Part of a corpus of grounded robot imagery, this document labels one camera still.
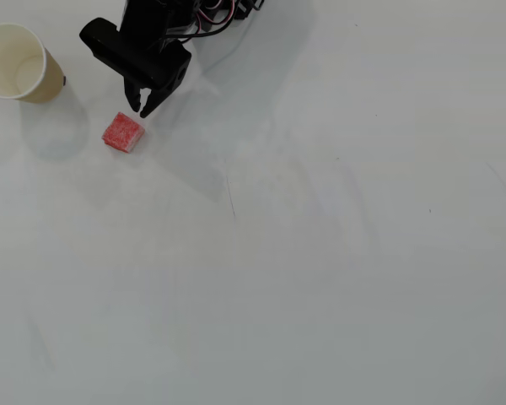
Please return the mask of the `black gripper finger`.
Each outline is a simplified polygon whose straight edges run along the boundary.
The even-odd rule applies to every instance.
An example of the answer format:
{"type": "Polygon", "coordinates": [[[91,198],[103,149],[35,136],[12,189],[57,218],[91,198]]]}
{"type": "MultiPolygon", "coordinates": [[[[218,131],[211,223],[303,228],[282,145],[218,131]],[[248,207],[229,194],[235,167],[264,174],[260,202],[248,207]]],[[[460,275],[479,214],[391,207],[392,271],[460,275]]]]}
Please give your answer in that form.
{"type": "Polygon", "coordinates": [[[139,115],[141,118],[147,118],[152,112],[154,112],[169,96],[171,95],[171,87],[165,86],[162,89],[152,89],[148,95],[146,104],[140,111],[139,115]]]}
{"type": "Polygon", "coordinates": [[[141,90],[142,86],[134,83],[128,78],[124,78],[124,91],[129,106],[134,112],[142,110],[141,90]]]}

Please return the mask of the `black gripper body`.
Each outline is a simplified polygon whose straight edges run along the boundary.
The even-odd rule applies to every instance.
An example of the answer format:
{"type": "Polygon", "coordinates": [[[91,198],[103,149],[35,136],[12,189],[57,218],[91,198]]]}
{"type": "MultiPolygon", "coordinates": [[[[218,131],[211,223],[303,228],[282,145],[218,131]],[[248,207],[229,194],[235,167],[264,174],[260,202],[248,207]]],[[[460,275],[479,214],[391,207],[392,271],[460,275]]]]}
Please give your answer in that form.
{"type": "Polygon", "coordinates": [[[173,40],[169,33],[181,6],[181,1],[126,1],[119,33],[123,39],[140,50],[162,47],[173,40]]]}

